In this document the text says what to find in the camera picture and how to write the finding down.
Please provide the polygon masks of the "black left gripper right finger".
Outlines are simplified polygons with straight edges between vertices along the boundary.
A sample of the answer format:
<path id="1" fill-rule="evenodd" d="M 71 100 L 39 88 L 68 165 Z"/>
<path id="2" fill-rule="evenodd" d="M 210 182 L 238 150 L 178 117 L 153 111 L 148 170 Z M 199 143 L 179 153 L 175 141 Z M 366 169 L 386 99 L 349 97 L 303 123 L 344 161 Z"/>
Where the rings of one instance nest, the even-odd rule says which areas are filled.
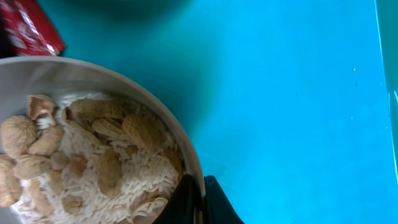
<path id="1" fill-rule="evenodd" d="M 213 175 L 204 178 L 205 210 L 203 221 L 206 224 L 243 224 L 225 195 L 221 185 Z"/>

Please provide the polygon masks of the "grey bowl with rice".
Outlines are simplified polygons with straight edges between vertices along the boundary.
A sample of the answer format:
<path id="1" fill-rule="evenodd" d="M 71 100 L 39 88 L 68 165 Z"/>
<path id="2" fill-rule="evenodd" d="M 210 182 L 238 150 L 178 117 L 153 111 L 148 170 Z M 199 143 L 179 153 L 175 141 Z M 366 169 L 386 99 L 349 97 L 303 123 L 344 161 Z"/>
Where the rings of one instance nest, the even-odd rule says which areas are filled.
<path id="1" fill-rule="evenodd" d="M 152 94 L 106 68 L 60 57 L 1 60 L 1 222 L 153 223 L 197 154 Z"/>

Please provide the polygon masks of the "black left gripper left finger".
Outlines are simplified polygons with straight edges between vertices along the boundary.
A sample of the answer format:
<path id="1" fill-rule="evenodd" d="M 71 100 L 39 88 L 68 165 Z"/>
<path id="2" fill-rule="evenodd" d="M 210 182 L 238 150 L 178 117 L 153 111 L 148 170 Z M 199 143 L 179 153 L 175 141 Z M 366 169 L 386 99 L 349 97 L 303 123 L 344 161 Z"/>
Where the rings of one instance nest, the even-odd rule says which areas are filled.
<path id="1" fill-rule="evenodd" d="M 193 177 L 184 174 L 170 200 L 153 224 L 193 224 L 194 193 Z"/>

